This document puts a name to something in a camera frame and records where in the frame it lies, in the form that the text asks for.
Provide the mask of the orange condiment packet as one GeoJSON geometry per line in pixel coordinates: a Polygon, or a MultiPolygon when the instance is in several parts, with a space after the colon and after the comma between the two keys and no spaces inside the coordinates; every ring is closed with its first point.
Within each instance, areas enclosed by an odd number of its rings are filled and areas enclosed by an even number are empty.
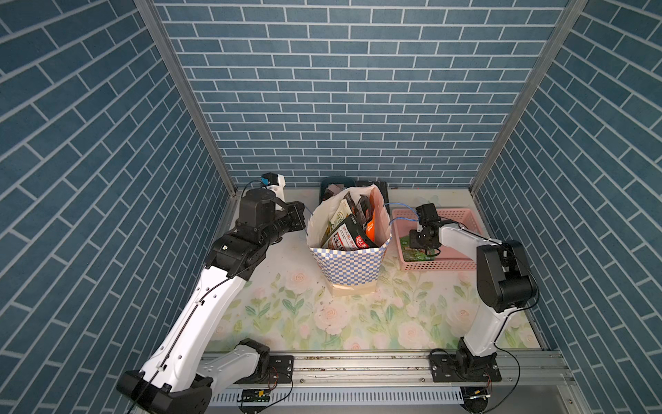
{"type": "Polygon", "coordinates": [[[375,243],[375,220],[373,218],[365,224],[365,235],[372,244],[375,243]]]}

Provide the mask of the cream yellow condiment packet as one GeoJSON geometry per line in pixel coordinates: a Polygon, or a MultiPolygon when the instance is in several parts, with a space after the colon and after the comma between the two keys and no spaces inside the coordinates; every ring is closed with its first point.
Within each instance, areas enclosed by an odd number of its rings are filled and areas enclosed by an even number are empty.
{"type": "Polygon", "coordinates": [[[338,251],[356,251],[377,248],[377,244],[365,233],[355,215],[344,218],[322,243],[321,248],[338,251]]]}

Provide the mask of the blue checkered paper bag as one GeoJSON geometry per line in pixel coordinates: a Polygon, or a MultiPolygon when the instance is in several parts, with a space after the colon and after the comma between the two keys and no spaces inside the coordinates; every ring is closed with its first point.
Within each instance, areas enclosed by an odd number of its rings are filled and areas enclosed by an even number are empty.
{"type": "Polygon", "coordinates": [[[350,187],[323,201],[308,221],[307,245],[326,278],[334,296],[367,294],[376,289],[380,267],[391,242],[389,212],[377,186],[350,187]],[[346,198],[353,215],[361,195],[372,202],[372,218],[375,220],[377,248],[356,251],[338,251],[321,248],[322,239],[341,200],[346,198]]]}

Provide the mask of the green condiment packet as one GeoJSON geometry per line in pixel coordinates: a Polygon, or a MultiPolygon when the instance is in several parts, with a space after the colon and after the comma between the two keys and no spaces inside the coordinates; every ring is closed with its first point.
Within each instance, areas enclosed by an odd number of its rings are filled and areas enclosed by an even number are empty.
{"type": "Polygon", "coordinates": [[[401,251],[405,262],[429,262],[434,260],[434,255],[427,255],[425,250],[414,249],[410,247],[410,237],[400,238],[401,251]]]}

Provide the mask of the black red condiment packet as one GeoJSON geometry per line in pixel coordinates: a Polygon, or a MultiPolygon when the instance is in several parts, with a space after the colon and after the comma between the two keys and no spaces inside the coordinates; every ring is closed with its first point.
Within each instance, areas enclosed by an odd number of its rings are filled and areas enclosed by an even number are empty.
{"type": "Polygon", "coordinates": [[[370,198],[367,195],[361,195],[356,207],[356,217],[363,226],[367,226],[372,221],[372,202],[370,198]]]}

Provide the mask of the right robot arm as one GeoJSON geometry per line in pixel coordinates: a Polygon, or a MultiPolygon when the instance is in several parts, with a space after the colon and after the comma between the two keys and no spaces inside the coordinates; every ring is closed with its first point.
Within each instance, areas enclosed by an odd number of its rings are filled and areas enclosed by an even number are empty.
{"type": "Polygon", "coordinates": [[[510,316],[527,308],[538,295],[526,251],[518,241],[498,241],[442,217],[432,204],[415,208],[418,230],[410,231],[410,246],[430,255],[452,248],[476,263],[476,287],[482,305],[465,336],[459,341],[456,361],[465,369],[493,364],[498,338],[510,316]]]}

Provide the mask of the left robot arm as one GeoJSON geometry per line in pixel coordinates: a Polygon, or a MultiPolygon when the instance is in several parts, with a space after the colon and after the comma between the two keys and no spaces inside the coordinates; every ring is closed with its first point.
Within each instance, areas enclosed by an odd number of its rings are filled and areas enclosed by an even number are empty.
{"type": "Polygon", "coordinates": [[[270,246],[303,230],[304,205],[284,201],[284,184],[269,184],[242,196],[239,216],[214,241],[198,283],[163,343],[142,368],[123,373],[117,391],[148,413],[204,413],[215,393],[236,381],[267,372],[269,348],[241,341],[227,355],[198,367],[217,325],[270,246]]]}

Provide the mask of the teal plastic bin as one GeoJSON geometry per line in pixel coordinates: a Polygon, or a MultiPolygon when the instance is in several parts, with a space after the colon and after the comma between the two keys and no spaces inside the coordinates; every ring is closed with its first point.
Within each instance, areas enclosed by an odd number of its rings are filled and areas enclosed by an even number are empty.
{"type": "Polygon", "coordinates": [[[354,187],[355,179],[347,176],[331,176],[321,181],[319,203],[326,201],[341,191],[354,187]]]}

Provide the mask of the green circuit board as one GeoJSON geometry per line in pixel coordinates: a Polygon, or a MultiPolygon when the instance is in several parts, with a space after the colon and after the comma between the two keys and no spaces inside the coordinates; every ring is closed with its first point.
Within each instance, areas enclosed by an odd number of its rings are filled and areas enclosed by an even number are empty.
{"type": "Polygon", "coordinates": [[[268,389],[244,389],[238,399],[240,405],[267,404],[270,401],[271,391],[268,389]]]}

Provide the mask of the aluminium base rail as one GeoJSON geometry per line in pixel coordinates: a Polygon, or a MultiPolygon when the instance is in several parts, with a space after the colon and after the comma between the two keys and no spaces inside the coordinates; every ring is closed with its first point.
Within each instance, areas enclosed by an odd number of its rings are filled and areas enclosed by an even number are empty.
{"type": "MultiPolygon", "coordinates": [[[[453,369],[439,374],[427,351],[273,351],[294,358],[292,377],[300,386],[441,386],[452,385],[453,369]]],[[[574,386],[558,351],[536,349],[500,353],[492,367],[480,373],[494,386],[574,386]]]]}

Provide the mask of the aluminium left corner post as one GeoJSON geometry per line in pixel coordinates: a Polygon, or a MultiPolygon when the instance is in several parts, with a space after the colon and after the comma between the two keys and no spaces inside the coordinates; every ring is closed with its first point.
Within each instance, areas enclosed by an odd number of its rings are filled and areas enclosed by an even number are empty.
{"type": "Polygon", "coordinates": [[[172,46],[172,42],[167,34],[165,25],[160,19],[160,14],[156,8],[154,1],[136,0],[134,1],[136,8],[143,20],[148,33],[153,39],[153,42],[158,49],[160,56],[171,75],[171,78],[182,98],[184,106],[191,116],[191,120],[200,134],[203,145],[207,149],[215,169],[220,175],[222,183],[226,187],[231,198],[236,195],[236,187],[232,181],[229,170],[227,169],[220,149],[215,142],[214,136],[210,130],[202,109],[198,103],[190,82],[186,77],[184,69],[179,61],[179,57],[172,46]]]}

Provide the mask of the aluminium corner post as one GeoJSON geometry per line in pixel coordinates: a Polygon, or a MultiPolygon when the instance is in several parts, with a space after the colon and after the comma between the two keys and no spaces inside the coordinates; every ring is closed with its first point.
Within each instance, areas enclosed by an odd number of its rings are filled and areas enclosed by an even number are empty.
{"type": "Polygon", "coordinates": [[[160,14],[156,8],[154,1],[136,0],[134,1],[136,8],[143,20],[148,33],[153,39],[153,42],[158,49],[160,56],[171,75],[171,78],[182,98],[184,106],[191,116],[191,120],[200,134],[203,145],[207,149],[215,169],[220,175],[222,183],[226,187],[231,198],[236,195],[236,187],[232,181],[229,170],[227,169],[220,149],[215,142],[214,136],[210,130],[202,109],[198,103],[190,82],[186,77],[184,69],[179,61],[179,57],[172,46],[172,42],[167,34],[165,25],[160,19],[160,14]]]}
{"type": "Polygon", "coordinates": [[[569,36],[587,3],[587,0],[570,0],[561,12],[559,20],[554,26],[548,41],[542,48],[521,92],[515,99],[510,114],[505,118],[503,126],[497,134],[495,141],[493,141],[490,150],[487,152],[476,176],[472,179],[469,186],[469,192],[473,198],[477,196],[480,188],[483,186],[484,182],[486,182],[492,167],[495,165],[499,155],[508,143],[515,127],[522,119],[522,116],[534,94],[537,92],[541,82],[553,64],[554,58],[561,50],[565,40],[569,36]]]}

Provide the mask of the aluminium right corner post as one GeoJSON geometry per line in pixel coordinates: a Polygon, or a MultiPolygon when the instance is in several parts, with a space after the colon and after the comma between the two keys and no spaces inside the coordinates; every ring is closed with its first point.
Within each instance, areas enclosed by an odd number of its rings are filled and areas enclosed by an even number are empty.
{"type": "Polygon", "coordinates": [[[587,0],[570,0],[561,12],[559,20],[554,26],[548,41],[542,48],[521,92],[515,99],[510,114],[505,118],[503,126],[497,134],[495,141],[493,141],[490,150],[487,152],[476,176],[472,179],[469,186],[469,192],[473,198],[477,196],[480,188],[483,186],[484,182],[486,182],[492,167],[495,165],[499,155],[508,143],[515,127],[522,119],[522,116],[534,94],[537,92],[541,82],[553,64],[554,58],[561,50],[565,40],[569,36],[587,3],[587,0]]]}

